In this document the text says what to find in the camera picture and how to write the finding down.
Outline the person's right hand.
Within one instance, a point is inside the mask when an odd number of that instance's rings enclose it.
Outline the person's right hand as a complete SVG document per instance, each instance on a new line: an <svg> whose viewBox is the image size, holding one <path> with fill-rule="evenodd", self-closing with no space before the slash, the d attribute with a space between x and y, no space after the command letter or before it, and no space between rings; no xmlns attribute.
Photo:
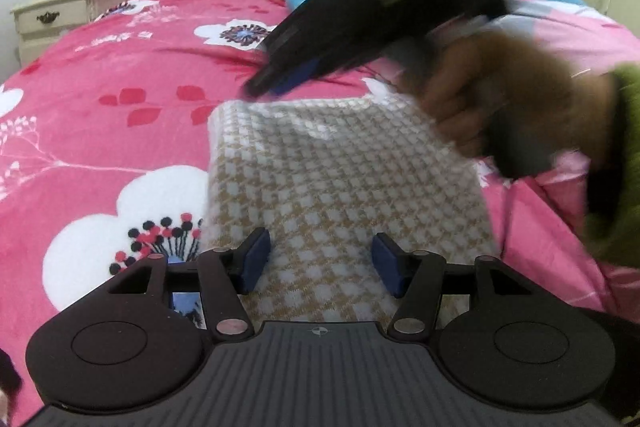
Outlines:
<svg viewBox="0 0 640 427"><path fill-rule="evenodd" d="M454 40L412 94L445 142L491 158L511 180L543 172L566 150L601 164L617 102L611 75L573 72L538 44L498 31Z"/></svg>

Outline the green sleeve forearm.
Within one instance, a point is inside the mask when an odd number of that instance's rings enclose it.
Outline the green sleeve forearm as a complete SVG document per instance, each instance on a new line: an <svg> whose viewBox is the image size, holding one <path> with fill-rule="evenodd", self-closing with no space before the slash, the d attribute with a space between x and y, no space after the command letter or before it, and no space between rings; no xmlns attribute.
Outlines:
<svg viewBox="0 0 640 427"><path fill-rule="evenodd" d="M589 168L584 243L609 265L639 266L639 67L611 72L613 117L599 165Z"/></svg>

